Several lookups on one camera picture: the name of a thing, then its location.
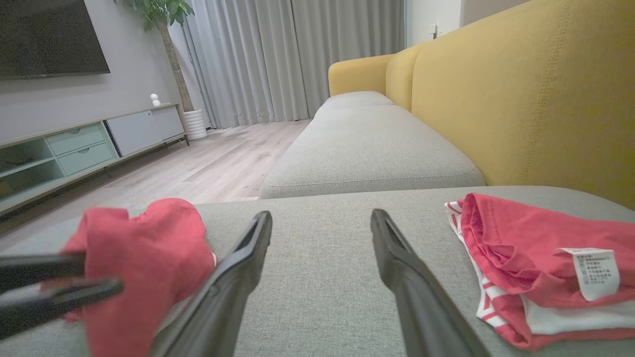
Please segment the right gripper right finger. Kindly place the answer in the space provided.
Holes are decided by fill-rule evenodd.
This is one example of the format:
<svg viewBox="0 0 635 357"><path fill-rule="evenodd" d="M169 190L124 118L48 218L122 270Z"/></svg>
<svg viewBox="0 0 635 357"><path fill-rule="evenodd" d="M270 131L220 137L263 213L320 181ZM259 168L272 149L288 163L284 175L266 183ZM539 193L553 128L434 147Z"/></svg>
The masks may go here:
<svg viewBox="0 0 635 357"><path fill-rule="evenodd" d="M383 209L371 214L383 284L394 294L409 357L487 357L489 352L437 278Z"/></svg>

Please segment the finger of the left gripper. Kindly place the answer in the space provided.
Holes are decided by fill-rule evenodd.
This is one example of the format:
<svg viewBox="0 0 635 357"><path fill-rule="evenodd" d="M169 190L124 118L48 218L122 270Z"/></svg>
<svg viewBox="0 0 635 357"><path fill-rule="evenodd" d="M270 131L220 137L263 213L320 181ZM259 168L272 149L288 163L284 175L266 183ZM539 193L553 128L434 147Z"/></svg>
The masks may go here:
<svg viewBox="0 0 635 357"><path fill-rule="evenodd" d="M84 275L85 254L26 254L0 257L0 293L36 283Z"/></svg>
<svg viewBox="0 0 635 357"><path fill-rule="evenodd" d="M38 295L2 301L0 338L2 340L63 317L68 312L112 298L125 289L118 279L81 282L50 289Z"/></svg>

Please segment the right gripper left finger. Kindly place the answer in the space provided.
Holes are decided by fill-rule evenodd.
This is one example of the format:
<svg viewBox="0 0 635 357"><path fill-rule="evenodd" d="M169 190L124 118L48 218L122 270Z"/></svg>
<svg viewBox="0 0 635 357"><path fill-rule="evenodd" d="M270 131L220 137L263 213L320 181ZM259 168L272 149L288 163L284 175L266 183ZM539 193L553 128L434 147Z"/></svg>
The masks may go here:
<svg viewBox="0 0 635 357"><path fill-rule="evenodd" d="M270 245L271 213L257 213L236 246L192 296L153 357L231 357L249 295L260 283Z"/></svg>

